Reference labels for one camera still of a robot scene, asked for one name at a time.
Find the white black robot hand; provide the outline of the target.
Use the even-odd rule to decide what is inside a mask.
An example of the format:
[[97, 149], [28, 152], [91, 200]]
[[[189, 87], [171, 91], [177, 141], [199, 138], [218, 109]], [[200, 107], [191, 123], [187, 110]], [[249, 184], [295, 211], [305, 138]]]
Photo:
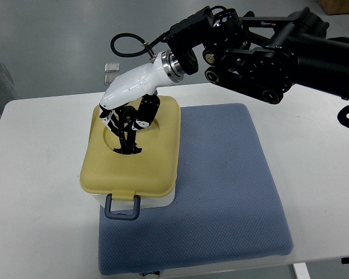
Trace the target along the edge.
[[[151, 125], [159, 109], [157, 88], [173, 86], [182, 81], [184, 71], [170, 51], [159, 53], [152, 63], [129, 70], [115, 78], [99, 103], [99, 118], [106, 128], [118, 136]], [[118, 116], [130, 102], [140, 99], [138, 111], [121, 122]]]

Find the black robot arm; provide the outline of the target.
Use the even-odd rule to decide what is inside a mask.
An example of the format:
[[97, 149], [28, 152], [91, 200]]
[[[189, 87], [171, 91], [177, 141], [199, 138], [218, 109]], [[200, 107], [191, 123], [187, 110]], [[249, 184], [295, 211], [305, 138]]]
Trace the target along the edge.
[[[166, 43], [181, 71], [198, 71], [193, 49], [202, 45], [206, 79], [217, 86], [277, 104], [294, 84], [349, 101], [349, 38], [327, 38], [329, 27], [308, 8], [286, 17], [239, 16], [205, 7], [155, 40]], [[337, 115], [349, 128], [349, 104]]]

